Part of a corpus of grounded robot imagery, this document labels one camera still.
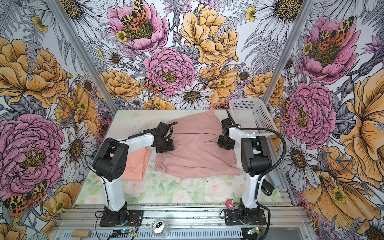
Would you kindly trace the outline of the peach graphic t-shirt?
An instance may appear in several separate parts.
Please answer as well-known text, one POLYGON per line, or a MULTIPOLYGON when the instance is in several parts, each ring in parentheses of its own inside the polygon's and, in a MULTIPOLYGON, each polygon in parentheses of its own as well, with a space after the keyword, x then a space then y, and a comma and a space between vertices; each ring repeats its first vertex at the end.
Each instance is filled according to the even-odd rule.
POLYGON ((142 181, 147 170, 150 154, 151 151, 147 148, 128 154, 125 170, 120 178, 123 181, 142 181))

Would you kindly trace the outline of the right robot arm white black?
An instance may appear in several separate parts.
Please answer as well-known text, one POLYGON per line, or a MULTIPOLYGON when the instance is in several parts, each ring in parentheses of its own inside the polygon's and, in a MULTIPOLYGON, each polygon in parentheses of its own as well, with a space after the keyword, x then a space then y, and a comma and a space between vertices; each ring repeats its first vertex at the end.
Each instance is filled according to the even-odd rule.
POLYGON ((271 153, 265 136, 240 130, 233 121, 226 118, 221 121, 222 134, 218 146, 232 150, 236 144, 241 148, 241 165, 246 173, 245 191, 240 204, 228 217, 228 225, 265 225, 267 223, 258 197, 262 190, 262 173, 272 167, 271 153))

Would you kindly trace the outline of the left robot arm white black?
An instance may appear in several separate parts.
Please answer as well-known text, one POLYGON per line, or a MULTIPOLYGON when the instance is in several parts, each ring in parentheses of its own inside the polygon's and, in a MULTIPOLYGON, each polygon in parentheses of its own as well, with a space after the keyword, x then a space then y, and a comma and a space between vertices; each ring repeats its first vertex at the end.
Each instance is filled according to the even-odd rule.
POLYGON ((153 147, 156 153, 170 152, 175 149, 171 139, 173 126, 159 123, 154 129, 144 130, 123 140, 107 138, 96 154, 94 173, 103 182, 107 202, 101 218, 101 227, 140 226, 139 214, 129 214, 127 202, 123 196, 122 179, 129 154, 146 147, 153 147))

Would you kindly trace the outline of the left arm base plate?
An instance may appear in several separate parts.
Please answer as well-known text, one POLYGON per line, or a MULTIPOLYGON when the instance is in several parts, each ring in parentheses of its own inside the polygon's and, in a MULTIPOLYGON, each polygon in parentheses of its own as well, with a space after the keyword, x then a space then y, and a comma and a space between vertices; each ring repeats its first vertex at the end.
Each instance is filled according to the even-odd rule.
POLYGON ((100 220, 100 227, 140 227, 144 211, 127 210, 112 212, 105 210, 100 220))

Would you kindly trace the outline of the dusty pink garment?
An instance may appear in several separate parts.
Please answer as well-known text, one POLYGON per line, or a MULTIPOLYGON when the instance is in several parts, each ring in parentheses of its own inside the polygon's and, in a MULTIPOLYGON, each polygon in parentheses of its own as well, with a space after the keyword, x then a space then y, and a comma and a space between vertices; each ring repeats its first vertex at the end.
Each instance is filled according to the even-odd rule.
POLYGON ((239 176, 233 150, 219 147, 222 126, 214 111, 175 119, 171 139, 174 150, 158 153, 155 170, 179 178, 208 178, 215 175, 239 176))

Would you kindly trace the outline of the white plastic laundry basket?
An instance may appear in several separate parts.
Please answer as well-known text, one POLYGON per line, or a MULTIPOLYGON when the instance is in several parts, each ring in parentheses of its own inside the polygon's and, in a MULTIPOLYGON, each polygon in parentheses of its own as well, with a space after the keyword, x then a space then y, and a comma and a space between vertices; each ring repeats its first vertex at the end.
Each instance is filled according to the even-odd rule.
POLYGON ((266 105, 261 99, 246 98, 229 101, 230 114, 242 128, 266 128, 278 131, 266 105))

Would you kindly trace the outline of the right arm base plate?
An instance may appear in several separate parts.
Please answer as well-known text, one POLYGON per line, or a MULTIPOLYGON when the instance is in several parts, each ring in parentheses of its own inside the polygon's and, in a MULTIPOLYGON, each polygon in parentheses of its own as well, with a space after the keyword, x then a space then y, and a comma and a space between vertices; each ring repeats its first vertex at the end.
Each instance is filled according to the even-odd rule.
POLYGON ((234 211, 224 209, 224 214, 221 214, 221 217, 224 218, 227 226, 265 226, 267 224, 264 210, 260 207, 245 210, 235 209, 234 211))

